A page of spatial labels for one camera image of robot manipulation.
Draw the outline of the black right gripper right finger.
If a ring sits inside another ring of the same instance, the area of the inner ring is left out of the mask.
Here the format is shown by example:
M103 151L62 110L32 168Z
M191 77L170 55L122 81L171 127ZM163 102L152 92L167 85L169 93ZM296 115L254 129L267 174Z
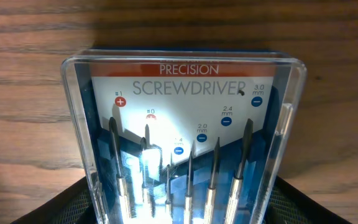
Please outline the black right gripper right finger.
M351 224L277 177L264 215L265 224Z

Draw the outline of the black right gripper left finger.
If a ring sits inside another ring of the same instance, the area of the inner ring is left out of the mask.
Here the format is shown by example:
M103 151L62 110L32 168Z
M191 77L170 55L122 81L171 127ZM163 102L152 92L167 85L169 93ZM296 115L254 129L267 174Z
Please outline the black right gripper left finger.
M96 224L96 215L86 177L39 208L13 221L14 224Z

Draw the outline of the precision screwdriver set case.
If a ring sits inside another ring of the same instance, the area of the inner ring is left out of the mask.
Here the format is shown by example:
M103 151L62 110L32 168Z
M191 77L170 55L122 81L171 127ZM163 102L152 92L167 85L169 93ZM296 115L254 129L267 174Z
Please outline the precision screwdriver set case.
M60 71L98 223L263 222L301 60L88 49Z

